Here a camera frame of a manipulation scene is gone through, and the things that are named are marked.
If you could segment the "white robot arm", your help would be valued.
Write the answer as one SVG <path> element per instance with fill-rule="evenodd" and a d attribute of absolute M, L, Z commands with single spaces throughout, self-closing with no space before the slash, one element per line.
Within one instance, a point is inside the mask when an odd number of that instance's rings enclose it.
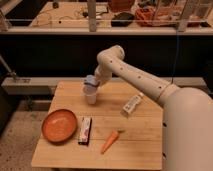
<path fill-rule="evenodd" d="M 97 88 L 117 75 L 163 108 L 163 171 L 213 171 L 213 99 L 135 68 L 124 57 L 119 45 L 101 51 L 95 74 L 84 83 Z"/>

